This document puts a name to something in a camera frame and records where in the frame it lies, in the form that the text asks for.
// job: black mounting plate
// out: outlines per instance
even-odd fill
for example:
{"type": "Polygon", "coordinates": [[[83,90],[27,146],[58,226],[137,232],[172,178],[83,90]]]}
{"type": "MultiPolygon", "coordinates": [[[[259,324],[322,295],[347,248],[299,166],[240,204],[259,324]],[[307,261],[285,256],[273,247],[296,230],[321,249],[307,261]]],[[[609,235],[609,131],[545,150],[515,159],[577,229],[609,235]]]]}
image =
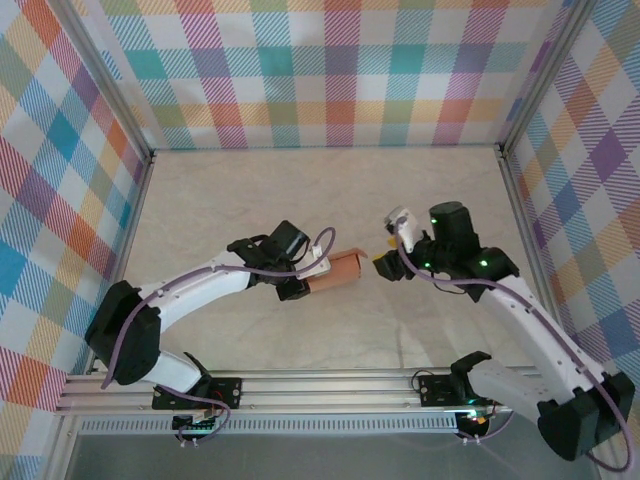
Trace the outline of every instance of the black mounting plate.
{"type": "MultiPolygon", "coordinates": [[[[220,400],[226,403],[231,410],[240,407],[240,397],[242,396],[242,379],[241,378],[210,378],[208,379],[209,398],[220,400]]],[[[151,402],[151,408],[154,410],[194,410],[196,408],[211,408],[208,403],[194,403],[189,400],[174,397],[170,393],[156,387],[151,402]]]]}
{"type": "Polygon", "coordinates": [[[418,390],[422,407],[458,407],[461,405],[487,406],[493,405],[486,398],[462,399],[451,385],[449,375],[419,375],[418,390]]]}

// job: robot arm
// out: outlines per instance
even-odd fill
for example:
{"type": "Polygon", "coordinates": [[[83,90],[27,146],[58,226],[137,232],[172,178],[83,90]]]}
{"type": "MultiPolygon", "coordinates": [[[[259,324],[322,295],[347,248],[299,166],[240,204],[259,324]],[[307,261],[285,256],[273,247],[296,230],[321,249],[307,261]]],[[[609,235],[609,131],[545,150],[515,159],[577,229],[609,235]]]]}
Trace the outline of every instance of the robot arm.
{"type": "Polygon", "coordinates": [[[274,285],[282,301],[307,295],[311,291],[308,280],[331,268],[322,247],[309,248],[309,244],[309,237],[283,221],[271,235],[235,241],[209,262],[179,277],[140,288],[118,282],[107,291],[85,340],[105,365],[116,350],[113,378],[121,385],[145,381],[211,398],[212,379],[206,369],[191,355],[187,362],[160,351],[160,335],[194,310],[259,283],[274,285]],[[296,260],[305,244],[303,255],[296,260]],[[145,299],[146,305],[135,314],[116,349],[127,317],[145,299]]]}
{"type": "Polygon", "coordinates": [[[392,281],[423,276],[419,270],[447,273],[453,284],[496,316],[541,376],[524,377],[490,355],[475,352],[451,365],[450,384],[460,400],[484,398],[509,406],[536,423],[547,444],[566,460],[589,452],[620,431],[599,389],[604,388],[626,420],[635,391],[629,378],[622,372],[607,374],[569,338],[504,252],[480,247],[469,211],[462,204],[437,205],[430,215],[434,239],[402,207],[386,217],[387,230],[402,244],[403,252],[391,250],[377,257],[378,273],[392,281]]]}

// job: black bracket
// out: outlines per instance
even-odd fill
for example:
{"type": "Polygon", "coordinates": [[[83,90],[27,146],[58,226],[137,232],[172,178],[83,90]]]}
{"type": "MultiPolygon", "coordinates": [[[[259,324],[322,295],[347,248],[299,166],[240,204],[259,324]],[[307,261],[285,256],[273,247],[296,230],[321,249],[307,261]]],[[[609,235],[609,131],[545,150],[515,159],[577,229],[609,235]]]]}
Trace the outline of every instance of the black bracket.
{"type": "MultiPolygon", "coordinates": [[[[202,375],[198,383],[196,383],[187,395],[199,398],[210,398],[226,403],[230,409],[235,410],[240,406],[240,397],[242,396],[242,379],[241,378],[213,378],[209,375],[206,368],[189,352],[184,354],[191,360],[202,375]]],[[[151,408],[153,410],[210,410],[212,405],[207,402],[186,400],[182,397],[173,395],[161,385],[156,385],[153,392],[153,401],[151,408]]]]}
{"type": "Polygon", "coordinates": [[[418,379],[421,407],[458,407],[461,405],[485,407],[493,404],[486,398],[463,399],[453,387],[449,375],[420,375],[416,378],[418,379]]]}

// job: plaid wall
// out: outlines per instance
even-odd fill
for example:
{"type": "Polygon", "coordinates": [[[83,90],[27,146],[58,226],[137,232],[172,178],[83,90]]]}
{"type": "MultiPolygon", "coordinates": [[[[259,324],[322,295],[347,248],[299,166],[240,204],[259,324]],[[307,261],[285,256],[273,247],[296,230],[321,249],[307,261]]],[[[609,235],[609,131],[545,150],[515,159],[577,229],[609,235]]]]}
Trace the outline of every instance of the plaid wall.
{"type": "Polygon", "coordinates": [[[507,138],[507,135],[511,131],[513,127],[514,120],[518,117],[520,113],[520,109],[522,107],[522,102],[527,98],[529,93],[531,92],[531,88],[536,83],[538,76],[540,74],[540,69],[542,65],[547,61],[552,45],[557,40],[562,28],[565,25],[567,20],[569,11],[572,5],[575,3],[575,0],[563,0],[562,6],[558,11],[556,18],[553,21],[553,25],[547,31],[544,42],[536,55],[535,60],[531,64],[531,68],[527,73],[527,77],[525,78],[522,86],[520,87],[520,91],[518,92],[518,96],[516,97],[515,102],[511,105],[511,110],[509,110],[509,115],[507,116],[506,122],[502,125],[500,129],[500,133],[498,134],[497,143],[504,143],[507,138]]]}
{"type": "MultiPolygon", "coordinates": [[[[565,329],[640,387],[640,0],[600,1],[516,148],[565,329]]],[[[640,441],[640,403],[635,433],[640,441]]]]}
{"type": "Polygon", "coordinates": [[[492,144],[550,0],[74,3],[149,142],[194,149],[492,144]]]}
{"type": "Polygon", "coordinates": [[[41,461],[142,162],[44,0],[0,0],[0,478],[41,461]]]}

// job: brown cylinder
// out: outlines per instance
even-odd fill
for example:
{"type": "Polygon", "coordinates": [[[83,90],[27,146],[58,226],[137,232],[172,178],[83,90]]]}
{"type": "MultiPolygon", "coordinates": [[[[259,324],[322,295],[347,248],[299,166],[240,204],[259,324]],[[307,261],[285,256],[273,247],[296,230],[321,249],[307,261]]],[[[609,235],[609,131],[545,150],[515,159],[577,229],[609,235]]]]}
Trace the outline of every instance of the brown cylinder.
{"type": "Polygon", "coordinates": [[[367,254],[359,248],[352,248],[351,250],[329,255],[331,270],[324,275],[307,279],[311,293],[358,280],[361,271],[360,257],[367,258],[367,254]]]}

